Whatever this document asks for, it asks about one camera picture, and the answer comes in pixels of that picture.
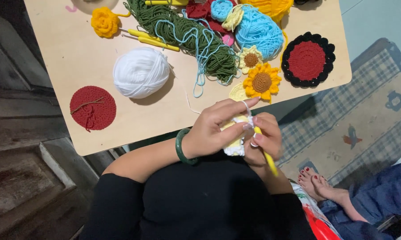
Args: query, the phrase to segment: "pink tag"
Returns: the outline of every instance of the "pink tag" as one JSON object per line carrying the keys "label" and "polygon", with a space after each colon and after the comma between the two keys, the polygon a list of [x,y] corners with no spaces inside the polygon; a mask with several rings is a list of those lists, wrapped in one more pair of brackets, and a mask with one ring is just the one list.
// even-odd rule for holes
{"label": "pink tag", "polygon": [[235,37],[233,37],[233,34],[231,33],[226,34],[223,36],[223,42],[228,46],[232,46],[233,43],[235,43]]}

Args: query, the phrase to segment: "brown flower center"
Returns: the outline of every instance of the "brown flower center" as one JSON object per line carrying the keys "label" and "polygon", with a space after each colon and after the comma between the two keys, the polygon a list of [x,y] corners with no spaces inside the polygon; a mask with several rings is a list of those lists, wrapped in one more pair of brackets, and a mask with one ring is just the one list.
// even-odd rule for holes
{"label": "brown flower center", "polygon": [[244,61],[247,67],[252,68],[258,63],[258,57],[254,53],[248,53],[244,57]]}
{"label": "brown flower center", "polygon": [[252,81],[252,87],[257,93],[263,93],[267,91],[272,85],[272,79],[267,73],[259,73],[254,77]]}

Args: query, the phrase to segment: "hand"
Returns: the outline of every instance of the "hand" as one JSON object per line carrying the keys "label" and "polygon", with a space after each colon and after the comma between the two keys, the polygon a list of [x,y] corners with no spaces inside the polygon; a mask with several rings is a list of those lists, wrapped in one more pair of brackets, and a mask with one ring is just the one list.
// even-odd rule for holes
{"label": "hand", "polygon": [[282,136],[275,116],[262,112],[253,118],[253,122],[263,134],[256,134],[255,138],[252,137],[253,133],[245,136],[245,161],[250,166],[267,165],[262,149],[270,154],[274,161],[278,161],[282,154]]}
{"label": "hand", "polygon": [[[258,97],[245,100],[249,108],[258,103]],[[218,152],[240,136],[249,123],[236,123],[221,131],[220,124],[236,114],[246,111],[243,102],[226,99],[205,108],[197,118],[192,129],[182,139],[182,151],[187,158],[196,158]]]}

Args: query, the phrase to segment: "red yarn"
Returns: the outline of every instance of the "red yarn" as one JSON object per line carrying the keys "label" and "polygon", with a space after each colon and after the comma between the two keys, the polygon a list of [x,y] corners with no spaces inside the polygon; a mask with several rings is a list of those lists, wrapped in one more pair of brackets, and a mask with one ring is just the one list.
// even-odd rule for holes
{"label": "red yarn", "polygon": [[289,70],[302,81],[317,78],[323,72],[325,52],[317,43],[301,42],[294,46],[288,59]]}
{"label": "red yarn", "polygon": [[[190,0],[186,6],[185,12],[188,18],[203,18],[205,19],[211,30],[217,31],[220,33],[228,33],[229,31],[225,30],[221,23],[211,17],[211,3],[215,0],[207,0],[204,4],[195,3],[193,0]],[[229,0],[233,6],[236,6],[236,2],[234,0]]]}
{"label": "red yarn", "polygon": [[[82,104],[93,102],[103,97],[99,102],[89,103],[76,110]],[[116,117],[116,103],[114,98],[104,89],[96,86],[86,86],[75,92],[70,101],[71,116],[88,132],[107,128]]]}

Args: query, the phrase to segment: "light blue yarn ball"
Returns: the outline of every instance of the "light blue yarn ball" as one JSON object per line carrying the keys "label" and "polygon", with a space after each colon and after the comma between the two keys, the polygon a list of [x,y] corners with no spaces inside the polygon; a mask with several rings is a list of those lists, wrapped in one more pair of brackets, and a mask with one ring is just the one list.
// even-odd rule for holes
{"label": "light blue yarn ball", "polygon": [[283,44],[282,30],[267,15],[249,4],[242,6],[244,16],[236,27],[236,41],[243,49],[255,45],[264,59],[275,56]]}
{"label": "light blue yarn ball", "polygon": [[219,22],[224,22],[233,8],[233,3],[228,0],[215,0],[211,3],[211,17]]}

